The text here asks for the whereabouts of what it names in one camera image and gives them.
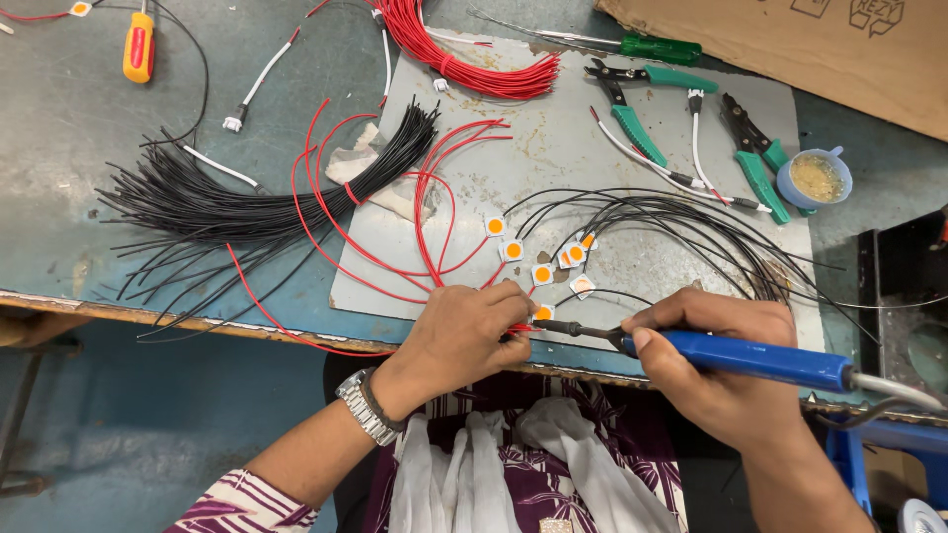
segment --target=green screwdriver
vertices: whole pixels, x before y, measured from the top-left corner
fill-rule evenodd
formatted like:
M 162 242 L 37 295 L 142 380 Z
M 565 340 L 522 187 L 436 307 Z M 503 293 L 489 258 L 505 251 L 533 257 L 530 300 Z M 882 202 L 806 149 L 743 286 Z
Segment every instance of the green screwdriver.
M 566 41 L 583 41 L 585 43 L 596 43 L 598 45 L 618 46 L 619 53 L 624 56 L 664 61 L 671 64 L 691 66 L 702 56 L 702 46 L 698 43 L 676 41 L 674 39 L 652 37 L 650 35 L 639 35 L 638 33 L 630 33 L 623 37 L 622 41 L 610 41 L 609 39 L 587 37 L 586 35 L 576 35 L 575 33 L 565 33 L 562 31 L 549 31 L 546 29 L 535 29 L 533 31 L 537 35 L 555 37 Z

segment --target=metal sheet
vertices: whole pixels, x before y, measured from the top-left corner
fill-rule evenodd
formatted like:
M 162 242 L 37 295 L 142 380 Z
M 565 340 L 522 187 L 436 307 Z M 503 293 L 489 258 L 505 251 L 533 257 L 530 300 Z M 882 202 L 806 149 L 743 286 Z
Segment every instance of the metal sheet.
M 538 59 L 535 51 L 525 43 L 502 39 L 493 39 L 493 42 L 493 48 L 458 46 L 453 53 L 463 61 L 498 70 L 523 67 Z M 642 63 L 619 57 L 607 60 L 608 65 L 620 67 Z M 571 51 L 563 54 L 559 79 L 552 94 L 514 102 L 491 100 L 457 83 L 451 85 L 450 91 L 439 95 L 431 85 L 426 66 L 404 58 L 398 63 L 380 125 L 384 135 L 393 133 L 405 106 L 415 98 L 426 108 L 440 101 L 444 114 L 437 124 L 442 133 L 475 120 L 503 118 L 511 127 L 496 128 L 494 132 L 514 137 L 513 140 L 488 140 L 465 147 L 447 157 L 437 170 L 437 174 L 452 187 L 457 201 L 455 227 L 445 252 L 444 266 L 456 265 L 482 241 L 486 216 L 501 214 L 533 192 L 555 187 L 673 190 L 652 171 L 615 149 L 599 131 L 590 114 L 590 105 L 597 109 L 614 134 L 622 138 L 618 124 L 609 117 L 605 93 L 596 79 L 587 77 L 582 71 L 582 67 L 588 64 L 591 64 L 590 57 L 584 53 Z M 717 94 L 705 98 L 702 112 L 700 149 L 706 174 L 716 182 L 720 191 L 728 195 L 755 198 L 733 158 L 734 141 L 719 118 L 719 94 L 728 92 L 733 95 L 748 109 L 762 131 L 772 138 L 783 139 L 785 149 L 792 156 L 799 148 L 791 88 L 757 77 L 679 68 L 720 84 Z M 687 112 L 685 90 L 647 83 L 624 83 L 624 89 L 629 105 L 635 108 L 643 127 L 667 157 L 667 168 L 693 175 L 691 117 Z M 516 230 L 531 212 L 564 195 L 551 193 L 517 208 L 507 217 L 509 227 Z M 430 199 L 437 210 L 425 223 L 424 232 L 431 256 L 437 261 L 451 209 L 449 197 L 440 185 L 434 186 Z M 765 213 L 748 215 L 745 211 L 731 211 L 787 251 L 811 257 L 807 220 L 796 215 L 795 210 L 791 210 L 793 221 L 783 227 L 778 227 Z M 498 280 L 513 279 L 528 289 L 532 284 L 530 267 L 538 263 L 541 252 L 553 255 L 564 235 L 580 227 L 591 213 L 589 208 L 559 208 L 556 215 L 544 219 L 526 240 L 525 260 L 509 263 Z M 374 205 L 359 208 L 350 233 L 364 248 L 390 265 L 408 271 L 425 271 L 413 225 L 390 211 Z M 500 264 L 498 243 L 505 238 L 492 238 L 467 264 L 445 275 L 444 280 L 449 285 L 483 284 Z M 343 250 L 341 264 L 392 293 L 420 300 L 427 297 L 418 287 L 373 264 L 348 245 Z M 578 274 L 579 270 L 574 269 L 569 279 Z M 651 301 L 696 281 L 712 292 L 738 294 L 701 257 L 671 236 L 657 231 L 636 230 L 633 226 L 612 229 L 601 236 L 600 249 L 592 256 L 588 275 L 600 288 L 631 292 Z M 568 281 L 561 281 L 538 287 L 533 298 L 540 303 L 556 303 L 569 294 Z M 336 308 L 406 319 L 417 318 L 422 309 L 420 304 L 382 295 L 342 273 L 335 279 L 332 298 Z M 593 294 L 583 302 L 571 300 L 563 304 L 556 310 L 556 318 L 610 327 L 643 306 L 621 296 Z M 793 311 L 800 346 L 822 351 L 819 309 L 813 304 L 794 300 Z M 602 340 L 564 339 L 545 332 L 537 334 L 537 338 L 608 348 Z

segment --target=striped sleeve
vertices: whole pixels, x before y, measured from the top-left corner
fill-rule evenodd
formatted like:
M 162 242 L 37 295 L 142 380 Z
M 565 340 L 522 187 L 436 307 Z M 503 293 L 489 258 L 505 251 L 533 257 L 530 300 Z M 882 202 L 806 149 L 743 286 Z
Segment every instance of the striped sleeve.
M 165 533 L 306 533 L 318 515 L 239 469 L 217 480 Z

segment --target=soldering iron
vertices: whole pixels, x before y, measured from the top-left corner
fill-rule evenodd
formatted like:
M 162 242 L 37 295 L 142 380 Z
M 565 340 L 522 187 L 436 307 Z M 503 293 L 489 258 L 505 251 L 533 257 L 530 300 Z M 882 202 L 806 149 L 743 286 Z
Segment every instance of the soldering iron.
M 638 358 L 632 335 L 619 327 L 596 329 L 579 322 L 543 320 L 533 321 L 533 325 L 572 337 L 605 339 L 620 353 Z M 693 331 L 666 330 L 660 333 L 678 353 L 700 369 L 763 377 L 832 393 L 867 389 L 886 393 L 897 397 L 900 403 L 912 403 L 929 411 L 944 410 L 941 402 L 933 396 L 895 381 L 862 374 L 854 368 L 852 359 L 843 356 Z

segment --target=green handled pliers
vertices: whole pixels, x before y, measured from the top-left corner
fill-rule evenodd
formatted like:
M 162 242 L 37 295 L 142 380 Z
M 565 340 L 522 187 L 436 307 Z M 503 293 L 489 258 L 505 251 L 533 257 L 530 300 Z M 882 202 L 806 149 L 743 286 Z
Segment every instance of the green handled pliers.
M 767 166 L 776 173 L 780 170 L 780 167 L 790 161 L 787 153 L 783 151 L 780 139 L 770 140 L 757 129 L 748 117 L 747 111 L 734 100 L 734 97 L 724 93 L 721 99 L 724 102 L 724 110 L 721 112 L 721 116 L 731 128 L 731 133 L 738 144 L 738 151 L 734 154 L 734 159 L 740 164 L 740 168 L 744 171 L 747 182 L 754 190 L 754 194 L 757 195 L 757 199 L 771 209 L 771 217 L 773 217 L 774 222 L 787 224 L 790 222 L 790 214 L 787 213 L 787 208 L 783 206 L 783 202 L 780 201 L 779 196 L 774 191 L 774 186 L 771 184 L 770 178 L 767 177 L 763 163 L 766 161 Z M 755 150 L 760 151 L 761 155 L 758 156 Z M 814 212 L 813 210 L 800 209 L 800 214 L 804 216 L 809 216 Z
M 592 63 L 595 64 L 595 68 L 591 66 L 585 67 L 586 73 L 590 76 L 594 76 L 602 83 L 602 87 L 606 90 L 606 94 L 609 95 L 610 102 L 612 103 L 612 115 L 618 120 L 619 125 L 622 126 L 622 131 L 626 132 L 626 136 L 629 137 L 629 140 L 631 140 L 646 157 L 662 167 L 665 167 L 668 161 L 665 159 L 665 156 L 658 151 L 658 148 L 655 147 L 651 139 L 648 138 L 648 134 L 645 129 L 642 128 L 642 124 L 639 123 L 639 119 L 635 115 L 635 110 L 626 103 L 626 96 L 622 93 L 619 82 L 649 82 L 660 85 L 675 85 L 687 89 L 701 89 L 705 93 L 713 93 L 718 90 L 717 83 L 680 70 L 661 68 L 650 64 L 640 69 L 610 68 L 595 58 L 592 59 Z

